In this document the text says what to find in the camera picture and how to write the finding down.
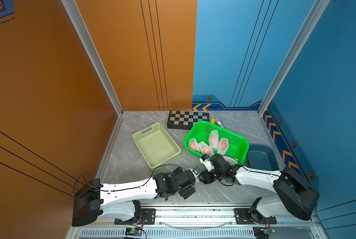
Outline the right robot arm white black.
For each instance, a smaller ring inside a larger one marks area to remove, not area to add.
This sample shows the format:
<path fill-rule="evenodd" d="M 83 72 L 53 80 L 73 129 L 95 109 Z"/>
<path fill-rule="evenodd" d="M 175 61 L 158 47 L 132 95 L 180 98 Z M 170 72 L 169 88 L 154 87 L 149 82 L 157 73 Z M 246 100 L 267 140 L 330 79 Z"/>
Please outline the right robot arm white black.
<path fill-rule="evenodd" d="M 294 169 L 269 171 L 230 165 L 226 157 L 204 154 L 200 163 L 206 170 L 200 174 L 204 184 L 215 181 L 226 186 L 250 185 L 275 192 L 270 198 L 257 197 L 248 211 L 248 220 L 254 224 L 265 223 L 276 215 L 290 214 L 300 220 L 309 221 L 320 197 L 319 192 Z"/>

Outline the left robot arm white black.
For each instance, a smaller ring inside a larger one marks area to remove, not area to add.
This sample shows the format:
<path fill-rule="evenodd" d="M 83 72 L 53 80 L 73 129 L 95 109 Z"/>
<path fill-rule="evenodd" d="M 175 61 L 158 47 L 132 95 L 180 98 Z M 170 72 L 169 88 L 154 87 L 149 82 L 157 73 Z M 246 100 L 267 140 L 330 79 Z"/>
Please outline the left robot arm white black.
<path fill-rule="evenodd" d="M 187 199 L 196 191 L 194 185 L 199 174 L 198 169 L 177 167 L 172 172 L 123 184 L 102 184 L 100 179 L 92 179 L 73 193 L 71 225 L 86 226 L 101 218 L 135 224 L 143 217 L 141 200 L 167 200 L 176 194 Z"/>

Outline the bright green plastic basket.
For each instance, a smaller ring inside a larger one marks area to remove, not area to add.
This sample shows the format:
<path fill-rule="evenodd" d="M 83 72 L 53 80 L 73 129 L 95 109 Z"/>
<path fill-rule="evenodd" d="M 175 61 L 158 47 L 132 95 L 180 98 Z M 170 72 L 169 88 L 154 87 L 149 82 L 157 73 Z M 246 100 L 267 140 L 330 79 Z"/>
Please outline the bright green plastic basket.
<path fill-rule="evenodd" d="M 195 138 L 198 143 L 200 142 L 205 142 L 207 145 L 209 145 L 208 138 L 210 133 L 213 130 L 218 131 L 218 136 L 219 139 L 221 138 L 227 138 L 229 142 L 229 148 L 226 152 L 226 156 L 230 156 L 232 158 L 235 158 L 238 160 L 239 164 L 243 165 L 246 159 L 247 152 L 249 150 L 249 142 L 246 138 L 231 132 L 227 129 L 221 128 L 215 124 L 212 124 L 207 121 L 200 121 L 197 122 L 193 128 L 190 130 L 190 132 L 187 134 L 187 136 L 184 139 L 184 147 L 192 154 L 201 157 L 201 154 L 199 152 L 196 152 L 195 150 L 190 149 L 190 139 Z"/>

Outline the pale green plastic basket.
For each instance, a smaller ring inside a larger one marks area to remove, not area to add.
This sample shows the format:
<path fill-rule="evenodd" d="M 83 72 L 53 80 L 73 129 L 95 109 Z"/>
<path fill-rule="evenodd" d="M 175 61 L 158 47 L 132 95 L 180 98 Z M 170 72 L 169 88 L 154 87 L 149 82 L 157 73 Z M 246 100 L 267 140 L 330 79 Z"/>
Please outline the pale green plastic basket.
<path fill-rule="evenodd" d="M 132 137 L 151 169 L 171 162 L 181 154 L 180 147 L 159 122 L 134 133 Z"/>

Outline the dark teal plastic tray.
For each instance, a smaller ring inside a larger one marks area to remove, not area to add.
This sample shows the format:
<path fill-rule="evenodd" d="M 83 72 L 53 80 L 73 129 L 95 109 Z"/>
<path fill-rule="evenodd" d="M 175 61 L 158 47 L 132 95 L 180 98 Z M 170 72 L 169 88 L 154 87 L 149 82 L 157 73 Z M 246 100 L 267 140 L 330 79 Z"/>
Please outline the dark teal plastic tray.
<path fill-rule="evenodd" d="M 251 144 L 246 156 L 246 165 L 259 170 L 279 170 L 273 150 L 267 145 Z"/>

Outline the grey cylinder yellow tip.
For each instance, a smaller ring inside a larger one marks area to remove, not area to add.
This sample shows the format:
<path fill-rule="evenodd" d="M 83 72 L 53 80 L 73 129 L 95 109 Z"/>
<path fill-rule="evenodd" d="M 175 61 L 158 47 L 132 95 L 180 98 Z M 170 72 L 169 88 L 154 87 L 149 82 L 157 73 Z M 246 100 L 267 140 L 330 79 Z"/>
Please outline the grey cylinder yellow tip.
<path fill-rule="evenodd" d="M 211 123 L 214 124 L 214 125 L 217 125 L 217 126 L 219 126 L 221 128 L 225 128 L 225 126 L 224 126 L 224 124 L 223 124 L 221 119 L 218 119 L 218 118 L 211 119 Z"/>

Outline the green circuit board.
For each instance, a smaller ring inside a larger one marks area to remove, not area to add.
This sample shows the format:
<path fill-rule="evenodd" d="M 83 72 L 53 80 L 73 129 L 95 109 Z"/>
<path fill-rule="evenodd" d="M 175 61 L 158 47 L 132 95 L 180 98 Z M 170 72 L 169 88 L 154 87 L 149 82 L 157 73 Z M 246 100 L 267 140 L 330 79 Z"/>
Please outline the green circuit board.
<path fill-rule="evenodd" d="M 129 239 L 140 239 L 144 235 L 141 228 L 133 227 L 126 228 L 124 232 L 124 237 Z"/>

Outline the black white checkerboard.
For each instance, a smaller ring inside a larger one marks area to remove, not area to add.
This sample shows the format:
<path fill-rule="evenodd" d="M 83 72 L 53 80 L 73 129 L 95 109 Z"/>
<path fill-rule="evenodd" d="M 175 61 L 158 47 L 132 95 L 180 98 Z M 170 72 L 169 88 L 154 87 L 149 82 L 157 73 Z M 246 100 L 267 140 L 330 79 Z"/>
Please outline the black white checkerboard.
<path fill-rule="evenodd" d="M 170 111 L 167 128 L 190 130 L 199 121 L 209 122 L 209 113 L 202 111 Z"/>

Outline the small right circuit board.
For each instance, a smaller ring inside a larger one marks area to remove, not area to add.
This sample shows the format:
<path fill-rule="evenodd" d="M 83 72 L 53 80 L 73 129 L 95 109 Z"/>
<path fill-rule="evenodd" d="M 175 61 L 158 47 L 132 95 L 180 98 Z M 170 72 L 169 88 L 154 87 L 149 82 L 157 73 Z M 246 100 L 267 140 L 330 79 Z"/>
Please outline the small right circuit board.
<path fill-rule="evenodd" d="M 275 229 L 266 227 L 254 227 L 253 231 L 256 239 L 269 239 L 270 234 L 276 233 Z"/>

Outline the aluminium front rail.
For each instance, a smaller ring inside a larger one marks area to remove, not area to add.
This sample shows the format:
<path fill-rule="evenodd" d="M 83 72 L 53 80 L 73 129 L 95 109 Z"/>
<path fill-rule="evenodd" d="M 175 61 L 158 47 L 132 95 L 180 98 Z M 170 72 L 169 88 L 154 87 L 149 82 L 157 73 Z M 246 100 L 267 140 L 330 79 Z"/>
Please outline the aluminium front rail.
<path fill-rule="evenodd" d="M 137 225 L 144 235 L 141 239 L 255 239 L 254 227 L 276 230 L 270 239 L 327 239 L 318 216 L 309 221 L 290 215 L 275 216 L 277 224 L 238 225 L 234 209 L 247 208 L 247 204 L 144 204 L 155 208 L 154 225 Z M 71 227 L 68 239 L 128 239 L 124 237 L 131 225 L 116 225 L 115 219 L 100 219 L 82 227 Z"/>

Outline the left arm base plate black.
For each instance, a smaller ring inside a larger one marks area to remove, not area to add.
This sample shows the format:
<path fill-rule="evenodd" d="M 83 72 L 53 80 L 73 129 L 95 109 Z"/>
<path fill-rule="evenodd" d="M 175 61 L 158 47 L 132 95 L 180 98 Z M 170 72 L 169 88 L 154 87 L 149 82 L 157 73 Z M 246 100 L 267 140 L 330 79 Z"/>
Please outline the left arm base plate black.
<path fill-rule="evenodd" d="M 136 213 L 135 217 L 128 221 L 122 221 L 115 219 L 114 224 L 116 225 L 154 225 L 156 218 L 155 208 L 142 208 L 141 213 Z"/>

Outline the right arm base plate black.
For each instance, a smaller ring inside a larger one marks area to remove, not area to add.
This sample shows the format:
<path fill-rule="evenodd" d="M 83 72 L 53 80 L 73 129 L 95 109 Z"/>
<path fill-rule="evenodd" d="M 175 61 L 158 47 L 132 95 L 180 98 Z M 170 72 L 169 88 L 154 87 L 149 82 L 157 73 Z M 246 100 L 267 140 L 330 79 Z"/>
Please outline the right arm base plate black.
<path fill-rule="evenodd" d="M 236 208 L 234 209 L 234 217 L 238 225 L 247 224 L 277 224 L 275 216 L 270 216 L 265 218 L 257 210 L 257 205 L 262 197 L 258 197 L 249 209 L 247 208 Z"/>

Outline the left aluminium corner post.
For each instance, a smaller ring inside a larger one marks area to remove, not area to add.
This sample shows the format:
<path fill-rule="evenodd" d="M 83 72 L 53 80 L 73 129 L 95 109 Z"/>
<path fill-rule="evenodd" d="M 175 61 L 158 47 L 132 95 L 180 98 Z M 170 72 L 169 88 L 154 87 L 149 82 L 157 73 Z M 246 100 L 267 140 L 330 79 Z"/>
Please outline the left aluminium corner post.
<path fill-rule="evenodd" d="M 116 113 L 121 117 L 123 115 L 123 108 L 119 102 L 117 94 L 114 87 L 110 81 L 107 71 L 100 59 L 98 51 L 94 45 L 94 42 L 90 36 L 87 26 L 83 20 L 83 17 L 78 9 L 76 1 L 72 0 L 62 0 L 64 8 L 66 9 L 68 16 L 87 52 L 92 65 L 94 66 L 96 73 L 116 111 Z"/>

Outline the aluminium corner post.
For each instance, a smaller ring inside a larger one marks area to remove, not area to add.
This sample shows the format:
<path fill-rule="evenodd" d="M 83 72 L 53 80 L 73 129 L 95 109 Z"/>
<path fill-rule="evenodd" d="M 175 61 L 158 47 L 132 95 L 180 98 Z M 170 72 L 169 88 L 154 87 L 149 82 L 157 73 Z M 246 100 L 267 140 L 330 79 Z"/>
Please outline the aluminium corner post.
<path fill-rule="evenodd" d="M 116 111 L 116 113 L 121 117 L 123 115 L 123 108 L 119 102 L 117 94 L 114 87 L 110 81 L 107 71 L 100 59 L 98 51 L 94 45 L 94 42 L 90 36 L 87 26 L 83 20 L 83 17 L 78 9 L 76 1 L 72 0 L 62 0 L 64 8 L 66 9 L 68 16 L 87 52 L 92 65 L 94 66 L 96 73 Z"/>
<path fill-rule="evenodd" d="M 324 13 L 326 7 L 328 6 L 330 0 L 317 0 L 314 1 L 308 15 L 306 16 L 298 34 L 296 35 L 285 59 L 283 60 L 277 74 L 275 75 L 270 87 L 268 88 L 262 103 L 260 104 L 257 113 L 260 117 L 263 116 L 264 112 L 268 108 L 270 102 L 273 100 L 276 92 L 279 90 L 281 84 L 283 83 L 285 77 L 287 76 L 289 70 L 297 59 L 299 53 L 303 49 L 305 43 L 307 42 L 309 36 L 317 25 L 320 17 Z"/>

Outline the right aluminium corner post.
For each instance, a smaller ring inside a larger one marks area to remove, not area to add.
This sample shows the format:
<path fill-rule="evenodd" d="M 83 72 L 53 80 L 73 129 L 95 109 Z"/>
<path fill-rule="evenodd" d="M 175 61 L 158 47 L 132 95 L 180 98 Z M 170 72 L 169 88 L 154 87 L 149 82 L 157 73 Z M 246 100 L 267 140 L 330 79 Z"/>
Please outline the right aluminium corner post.
<path fill-rule="evenodd" d="M 303 49 L 305 43 L 307 42 L 309 36 L 317 25 L 320 17 L 324 13 L 326 7 L 328 6 L 330 0 L 317 0 L 314 1 L 308 15 L 306 16 L 298 34 L 296 35 L 285 59 L 283 60 L 277 74 L 275 75 L 270 87 L 268 88 L 262 103 L 260 104 L 257 113 L 260 117 L 263 116 L 264 112 L 268 108 L 270 102 L 273 100 L 276 92 L 279 90 L 281 84 L 283 83 L 285 77 L 287 76 L 289 70 L 297 59 L 299 53 Z"/>

